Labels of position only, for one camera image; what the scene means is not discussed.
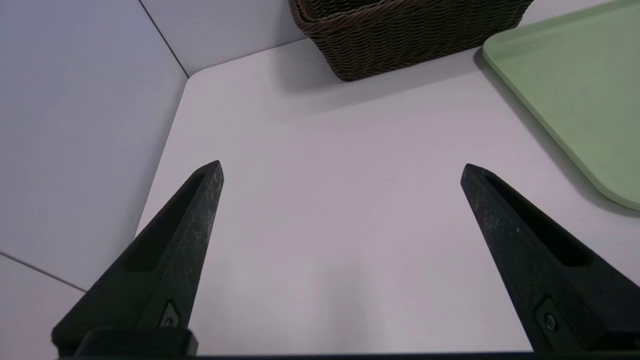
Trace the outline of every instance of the light green plastic tray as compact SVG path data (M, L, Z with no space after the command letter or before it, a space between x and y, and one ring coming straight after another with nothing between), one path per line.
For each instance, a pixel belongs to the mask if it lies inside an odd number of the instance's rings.
M499 33L483 53L603 194L640 209L640 0Z

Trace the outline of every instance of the white table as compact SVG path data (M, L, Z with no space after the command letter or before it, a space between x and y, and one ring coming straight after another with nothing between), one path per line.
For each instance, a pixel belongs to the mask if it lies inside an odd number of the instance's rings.
M526 22L602 1L536 0ZM184 91L140 229L225 173L199 354L529 350L460 188L495 172L640 283L640 213L598 193L476 50L341 83L309 40Z

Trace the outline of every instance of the basket rim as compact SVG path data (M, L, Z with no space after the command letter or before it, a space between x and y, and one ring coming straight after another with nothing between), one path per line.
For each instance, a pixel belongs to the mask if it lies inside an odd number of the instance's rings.
M362 22L364 20L377 17L383 13L393 12L394 10L409 4L423 4L426 0L380 0L377 3L363 5L359 8L346 12L338 12L325 17L311 17L301 6L301 3L307 0L289 0L289 9L293 19L298 27L303 31L321 31L324 29L337 29L348 26L354 22ZM428 5L437 6L448 0L431 0Z

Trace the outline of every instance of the white wall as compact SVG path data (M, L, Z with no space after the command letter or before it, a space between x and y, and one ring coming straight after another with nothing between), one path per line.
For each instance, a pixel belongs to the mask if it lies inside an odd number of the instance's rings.
M1 0L0 54L0 251L88 288L135 235L187 78L135 0Z
M287 0L143 0L187 73L304 38Z

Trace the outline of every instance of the brown woven basket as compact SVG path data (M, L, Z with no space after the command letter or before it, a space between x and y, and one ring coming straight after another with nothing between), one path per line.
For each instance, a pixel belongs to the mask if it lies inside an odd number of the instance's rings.
M344 81L447 56L514 28L533 0L289 0Z

